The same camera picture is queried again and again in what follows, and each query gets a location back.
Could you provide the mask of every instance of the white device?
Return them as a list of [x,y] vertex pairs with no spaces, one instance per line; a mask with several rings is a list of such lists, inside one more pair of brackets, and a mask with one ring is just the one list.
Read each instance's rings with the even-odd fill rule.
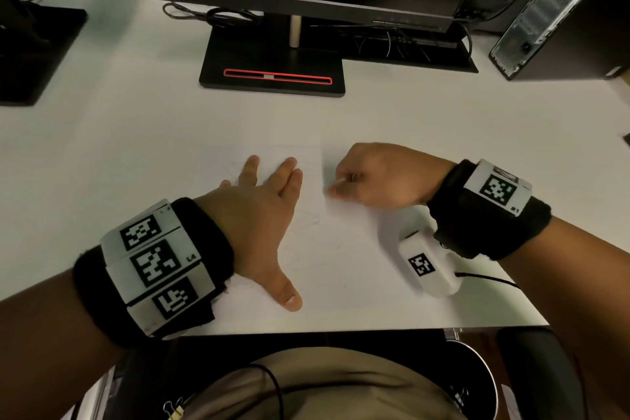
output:
[[446,297],[459,291],[463,279],[455,276],[455,254],[436,241],[431,228],[400,241],[398,252],[427,294]]

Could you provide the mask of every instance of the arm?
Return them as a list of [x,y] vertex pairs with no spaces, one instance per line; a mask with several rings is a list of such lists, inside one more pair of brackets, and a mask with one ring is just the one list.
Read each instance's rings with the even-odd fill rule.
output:
[[500,265],[630,413],[630,254],[553,218]]
[[[232,247],[234,272],[295,311],[302,299],[282,273],[277,251],[293,217],[302,172],[289,158],[256,186],[258,161],[251,157],[245,163],[238,187],[224,181],[195,202]],[[90,260],[97,261],[104,262],[102,253]],[[0,302],[0,405],[21,419],[60,419],[126,352],[97,327],[98,316],[86,309],[75,277],[73,271],[61,273]],[[189,317],[207,319],[207,312],[193,312],[198,305],[201,301],[190,307]],[[115,317],[114,323],[119,321],[133,323]]]
[[[328,193],[380,209],[426,204],[455,163],[361,143]],[[562,220],[500,261],[600,386],[630,413],[630,254]]]

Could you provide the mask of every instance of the beige shirt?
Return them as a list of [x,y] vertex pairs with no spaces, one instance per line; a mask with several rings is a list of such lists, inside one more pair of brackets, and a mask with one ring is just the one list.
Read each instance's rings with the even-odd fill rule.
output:
[[[283,390],[291,420],[465,420],[433,382],[395,362],[335,347],[277,352],[268,367]],[[210,385],[185,408],[183,420],[275,420],[278,397],[269,376],[241,369]]]

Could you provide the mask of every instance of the wristband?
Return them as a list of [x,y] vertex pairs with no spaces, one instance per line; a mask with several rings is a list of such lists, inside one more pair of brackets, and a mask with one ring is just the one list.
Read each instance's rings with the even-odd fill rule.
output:
[[233,258],[221,230],[193,200],[164,200],[80,257],[74,283],[97,326],[114,343],[133,347],[212,321],[212,299],[234,273]]
[[532,196],[530,183],[485,160],[454,167],[427,206],[437,241],[468,259],[503,259],[551,220],[551,208]]

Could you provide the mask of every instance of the forearm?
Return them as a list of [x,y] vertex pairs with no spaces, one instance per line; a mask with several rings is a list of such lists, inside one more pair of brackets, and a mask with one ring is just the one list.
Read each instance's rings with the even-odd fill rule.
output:
[[0,302],[0,332],[0,404],[24,419],[61,418],[125,352],[94,325],[72,271]]
[[598,383],[630,412],[630,254],[553,218],[500,264]]

